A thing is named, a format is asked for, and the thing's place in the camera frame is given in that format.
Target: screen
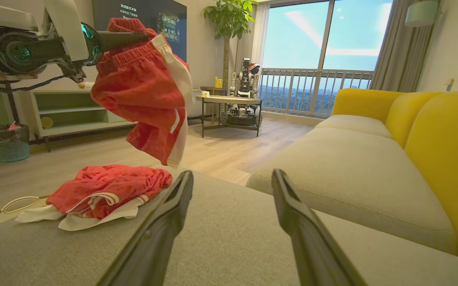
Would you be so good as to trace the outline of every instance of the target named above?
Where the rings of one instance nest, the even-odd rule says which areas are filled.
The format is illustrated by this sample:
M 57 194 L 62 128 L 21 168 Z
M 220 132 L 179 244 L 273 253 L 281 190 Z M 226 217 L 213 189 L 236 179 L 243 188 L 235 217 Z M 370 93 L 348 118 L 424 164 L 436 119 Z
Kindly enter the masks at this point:
M 173 0 L 94 0 L 95 29 L 107 30 L 111 18 L 138 18 L 163 34 L 173 53 L 187 62 L 187 7 Z

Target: trash bag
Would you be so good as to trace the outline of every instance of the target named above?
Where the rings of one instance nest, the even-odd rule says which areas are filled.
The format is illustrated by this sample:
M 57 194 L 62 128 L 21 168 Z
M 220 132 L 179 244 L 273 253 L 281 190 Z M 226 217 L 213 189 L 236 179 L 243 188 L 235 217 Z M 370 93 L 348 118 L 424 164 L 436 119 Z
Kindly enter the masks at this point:
M 29 143 L 29 126 L 24 124 L 16 124 L 21 128 L 8 130 L 11 124 L 0 125 L 0 145 L 20 140 L 24 143 Z

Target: shorts waistband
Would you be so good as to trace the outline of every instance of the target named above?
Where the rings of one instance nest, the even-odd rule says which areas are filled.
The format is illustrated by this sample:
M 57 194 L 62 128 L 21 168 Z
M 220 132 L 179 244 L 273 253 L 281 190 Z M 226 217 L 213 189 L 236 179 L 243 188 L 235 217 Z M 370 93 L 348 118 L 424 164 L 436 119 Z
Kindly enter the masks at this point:
M 101 76 L 105 76 L 111 72 L 115 72 L 118 70 L 118 67 L 128 64 L 134 60 L 138 60 L 148 54 L 152 54 L 163 45 L 167 45 L 167 41 L 164 36 L 160 34 L 147 42 L 145 45 L 109 55 L 109 59 L 101 61 L 97 64 L 98 73 Z

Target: red garment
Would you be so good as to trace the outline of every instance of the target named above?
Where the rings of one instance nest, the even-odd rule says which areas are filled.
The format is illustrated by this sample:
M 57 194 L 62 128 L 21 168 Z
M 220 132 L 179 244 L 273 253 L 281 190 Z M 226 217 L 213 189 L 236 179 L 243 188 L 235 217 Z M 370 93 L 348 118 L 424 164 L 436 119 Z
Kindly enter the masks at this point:
M 124 165 L 89 166 L 64 183 L 47 199 L 64 214 L 103 219 L 125 203 L 140 197 L 144 202 L 173 181 L 163 169 Z
M 135 148 L 163 165 L 179 164 L 187 135 L 185 98 L 191 98 L 192 89 L 187 64 L 172 53 L 162 35 L 138 19 L 111 19 L 107 30 L 146 32 L 149 42 L 104 54 L 91 97 L 138 122 L 127 137 Z

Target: tree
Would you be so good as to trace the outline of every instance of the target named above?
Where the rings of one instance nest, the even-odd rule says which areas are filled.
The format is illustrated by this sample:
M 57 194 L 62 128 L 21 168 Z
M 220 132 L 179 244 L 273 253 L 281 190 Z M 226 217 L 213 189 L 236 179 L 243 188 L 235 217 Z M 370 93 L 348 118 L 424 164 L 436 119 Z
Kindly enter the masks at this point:
M 256 22 L 249 13 L 253 12 L 254 0 L 218 0 L 215 6 L 208 6 L 202 12 L 204 18 L 215 24 L 215 39 L 224 38 L 224 73 L 223 87 L 229 84 L 229 41 L 231 38 L 241 39 L 249 33 L 248 22 Z

